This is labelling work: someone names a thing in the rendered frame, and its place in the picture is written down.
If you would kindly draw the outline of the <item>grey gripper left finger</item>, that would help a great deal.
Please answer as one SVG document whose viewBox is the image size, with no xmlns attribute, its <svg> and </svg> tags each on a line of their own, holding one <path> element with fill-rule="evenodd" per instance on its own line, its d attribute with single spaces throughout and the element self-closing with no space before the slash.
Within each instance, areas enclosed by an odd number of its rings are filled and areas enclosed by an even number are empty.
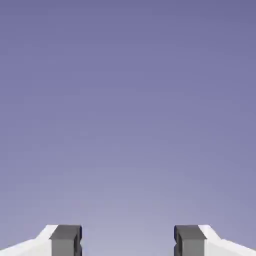
<svg viewBox="0 0 256 256">
<path fill-rule="evenodd" d="M 0 256 L 83 256 L 81 225 L 48 224 L 33 239 L 0 250 Z"/>
</svg>

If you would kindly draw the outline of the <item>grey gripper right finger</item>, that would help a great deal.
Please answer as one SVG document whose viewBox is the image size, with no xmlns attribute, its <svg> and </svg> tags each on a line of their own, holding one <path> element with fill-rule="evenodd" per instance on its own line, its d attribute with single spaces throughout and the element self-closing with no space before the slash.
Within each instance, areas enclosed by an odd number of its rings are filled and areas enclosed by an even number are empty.
<svg viewBox="0 0 256 256">
<path fill-rule="evenodd" d="M 173 256 L 256 256 L 256 250 L 222 239 L 208 224 L 175 225 Z"/>
</svg>

